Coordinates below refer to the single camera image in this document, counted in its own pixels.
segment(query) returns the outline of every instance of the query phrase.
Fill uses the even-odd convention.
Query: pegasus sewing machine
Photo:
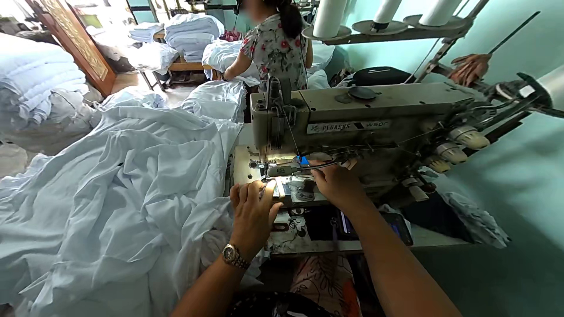
[[[444,82],[291,91],[289,81],[271,77],[266,93],[250,96],[254,144],[235,147],[232,183],[276,180],[275,199],[284,203],[275,222],[280,232],[329,205],[310,173],[321,167],[310,166],[312,159],[351,170],[377,204],[426,200],[435,188],[421,176],[424,166],[444,173],[465,162],[467,150],[490,144],[484,129],[529,106],[527,98],[492,105],[477,91]],[[323,249],[307,238],[300,246],[288,235],[274,247]]]

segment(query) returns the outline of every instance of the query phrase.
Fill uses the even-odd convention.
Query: hand
[[[276,182],[271,180],[265,188],[262,198],[258,195],[265,184],[260,180],[231,187],[229,197],[235,210],[233,233],[230,244],[236,246],[243,259],[251,262],[266,244],[272,223],[276,219],[282,203],[272,205],[272,194]]]
[[[321,161],[310,161],[310,165],[321,165]],[[358,177],[337,164],[319,170],[311,170],[319,191],[329,202],[341,209],[347,216],[356,210],[375,209]]]

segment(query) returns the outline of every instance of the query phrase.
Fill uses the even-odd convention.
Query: thread
[[[423,14],[419,24],[428,27],[440,27],[447,24],[461,2],[462,0],[437,0],[435,5]]]
[[[395,13],[398,12],[401,2],[402,0],[383,0],[374,16],[372,28],[376,30],[387,28],[394,18]]]
[[[337,36],[345,13],[347,0],[321,0],[314,24],[314,36],[332,38]]]

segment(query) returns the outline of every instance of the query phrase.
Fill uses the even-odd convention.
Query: thread spool
[[[550,96],[551,106],[554,109],[564,111],[564,65],[540,77],[537,82]],[[526,86],[520,90],[523,97],[528,97],[535,92],[531,86]]]
[[[421,17],[419,24],[440,27],[448,23],[462,0],[437,0],[435,5]]]
[[[315,18],[313,36],[319,38],[337,36],[346,4],[347,0],[321,0]]]
[[[372,20],[372,29],[383,30],[388,27],[402,0],[383,0],[380,8],[376,11],[376,15]]]

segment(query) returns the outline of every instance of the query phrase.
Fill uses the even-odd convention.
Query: sewing machine label
[[[351,122],[328,122],[324,124],[307,125],[307,133],[327,133],[327,132],[345,132],[357,130],[377,130],[388,129],[391,125],[390,120],[383,121],[351,121]]]

